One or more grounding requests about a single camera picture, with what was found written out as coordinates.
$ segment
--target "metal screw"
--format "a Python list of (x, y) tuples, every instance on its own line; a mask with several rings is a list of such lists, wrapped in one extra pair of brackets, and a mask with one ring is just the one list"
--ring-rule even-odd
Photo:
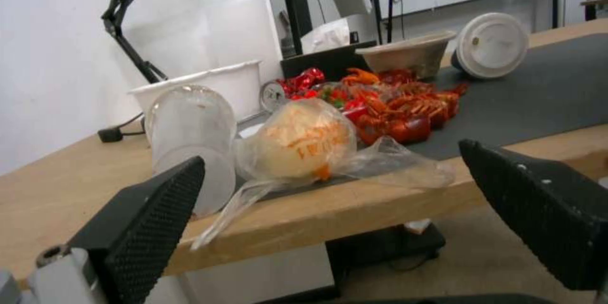
[(43, 250), (36, 258), (36, 267), (42, 268), (70, 254), (70, 247), (58, 244)]

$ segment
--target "pressure gauge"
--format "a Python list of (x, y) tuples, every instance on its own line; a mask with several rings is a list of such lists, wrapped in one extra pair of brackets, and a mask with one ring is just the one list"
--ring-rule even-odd
[(260, 104), (262, 108), (268, 112), (274, 112), (276, 109), (289, 101), (285, 96), (283, 86), (277, 81), (265, 83), (260, 90)]

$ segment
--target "red candy wrapper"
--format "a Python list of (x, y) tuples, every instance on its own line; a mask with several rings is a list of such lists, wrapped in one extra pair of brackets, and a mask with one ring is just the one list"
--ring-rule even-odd
[(325, 82), (325, 74), (317, 68), (308, 68), (296, 77), (278, 79), (277, 82), (283, 87), (285, 97), (292, 98), (295, 94), (306, 93), (310, 87)]

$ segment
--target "wooden table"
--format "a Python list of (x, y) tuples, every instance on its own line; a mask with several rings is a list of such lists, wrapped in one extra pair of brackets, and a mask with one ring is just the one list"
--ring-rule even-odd
[[(542, 46), (593, 33), (608, 33), (608, 19), (533, 34), (530, 42), (532, 47)], [(447, 66), (449, 57), (442, 64)], [(567, 162), (594, 179), (608, 175), (608, 124), (508, 148)], [(260, 202), (196, 253), (189, 252), (191, 241), (215, 217), (191, 222), (165, 273), (318, 244), (486, 204), (462, 159), (442, 163), (456, 172), (456, 181), (442, 190), (404, 190), (360, 180)], [(92, 136), (0, 177), (0, 267), (22, 281), (41, 250), (67, 241), (117, 191), (152, 176), (150, 164), (150, 148), (143, 136), (114, 144), (102, 144)]]

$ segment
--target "clear plastic cup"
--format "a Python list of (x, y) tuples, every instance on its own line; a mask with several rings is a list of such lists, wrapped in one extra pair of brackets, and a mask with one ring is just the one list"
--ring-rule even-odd
[(235, 189), (230, 157), (237, 131), (232, 108), (210, 88), (182, 85), (165, 92), (146, 113), (146, 136), (155, 173), (199, 155), (205, 179), (193, 210), (198, 217), (221, 209)]

